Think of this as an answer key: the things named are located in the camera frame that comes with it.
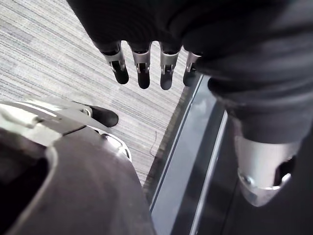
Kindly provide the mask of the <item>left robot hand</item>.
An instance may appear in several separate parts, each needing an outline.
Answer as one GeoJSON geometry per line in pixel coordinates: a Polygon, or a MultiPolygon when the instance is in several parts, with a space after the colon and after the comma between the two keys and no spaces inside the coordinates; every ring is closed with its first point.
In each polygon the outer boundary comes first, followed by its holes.
{"type": "Polygon", "coordinates": [[[313,123],[313,3],[310,0],[71,0],[101,52],[151,41],[198,56],[195,69],[235,125],[246,200],[267,204],[289,181],[282,167],[313,123]]]}

